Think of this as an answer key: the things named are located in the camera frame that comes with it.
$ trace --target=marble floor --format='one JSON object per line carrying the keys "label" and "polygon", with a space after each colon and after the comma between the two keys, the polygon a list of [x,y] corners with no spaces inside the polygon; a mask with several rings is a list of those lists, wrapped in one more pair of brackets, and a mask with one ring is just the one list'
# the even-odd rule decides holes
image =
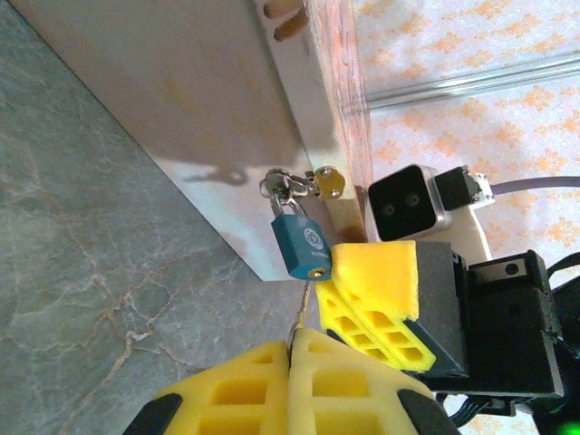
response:
{"label": "marble floor", "polygon": [[260,282],[0,0],[3,434],[122,433],[160,388],[285,338],[300,289]]}

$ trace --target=patterned wallpaper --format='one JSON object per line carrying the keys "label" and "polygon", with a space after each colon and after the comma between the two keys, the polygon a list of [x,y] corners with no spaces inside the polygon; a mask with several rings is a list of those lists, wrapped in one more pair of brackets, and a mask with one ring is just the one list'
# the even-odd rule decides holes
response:
{"label": "patterned wallpaper", "polygon": [[575,0],[353,0],[369,92],[567,54]]}
{"label": "patterned wallpaper", "polygon": [[[372,112],[379,179],[412,162],[439,171],[468,164],[492,183],[580,174],[578,78]],[[580,190],[538,189],[478,210],[493,257],[534,249],[549,266],[580,250]],[[553,283],[580,273],[555,274]],[[464,433],[535,433],[528,416],[475,420]]]}

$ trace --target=padlock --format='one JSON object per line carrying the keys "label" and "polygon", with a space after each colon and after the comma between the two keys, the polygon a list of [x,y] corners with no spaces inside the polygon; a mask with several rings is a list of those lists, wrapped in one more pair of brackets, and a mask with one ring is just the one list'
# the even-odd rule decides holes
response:
{"label": "padlock", "polygon": [[[270,198],[270,204],[275,215],[272,229],[288,274],[306,281],[330,279],[330,247],[320,226],[306,215],[292,197],[283,198],[280,193],[275,193]],[[290,207],[294,214],[285,214],[284,206]]]}

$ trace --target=yellow foam gripper pad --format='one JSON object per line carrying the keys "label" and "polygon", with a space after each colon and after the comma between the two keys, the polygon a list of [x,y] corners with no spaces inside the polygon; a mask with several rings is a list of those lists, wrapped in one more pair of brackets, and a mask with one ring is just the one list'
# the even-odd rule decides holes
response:
{"label": "yellow foam gripper pad", "polygon": [[372,301],[348,303],[333,281],[315,285],[320,323],[346,344],[399,370],[426,372],[435,355],[405,325],[403,318],[388,308],[379,311]]}
{"label": "yellow foam gripper pad", "polygon": [[288,352],[263,344],[156,396],[183,402],[164,435],[286,435]]}
{"label": "yellow foam gripper pad", "polygon": [[296,332],[288,435],[416,435],[397,391],[422,383],[311,329]]}
{"label": "yellow foam gripper pad", "polygon": [[371,302],[376,311],[419,318],[416,245],[413,240],[343,243],[332,250],[332,281],[348,302]]}

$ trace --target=cable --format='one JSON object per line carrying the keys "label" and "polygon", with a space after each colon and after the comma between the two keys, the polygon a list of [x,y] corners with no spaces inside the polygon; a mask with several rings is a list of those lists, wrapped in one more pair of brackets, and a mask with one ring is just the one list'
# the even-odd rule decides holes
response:
{"label": "cable", "polygon": [[520,190],[544,188],[580,188],[580,177],[541,177],[537,179],[516,179],[491,186],[494,195],[519,192]]}
{"label": "cable", "polygon": [[565,256],[547,269],[547,275],[552,276],[558,270],[564,270],[568,267],[580,266],[580,252]]}
{"label": "cable", "polygon": [[443,406],[443,403],[445,402],[445,399],[447,399],[448,394],[446,392],[438,392],[437,394],[435,394],[435,401]]}
{"label": "cable", "polygon": [[489,398],[469,396],[463,402],[461,408],[450,417],[451,421],[458,428],[465,426],[488,405]]}

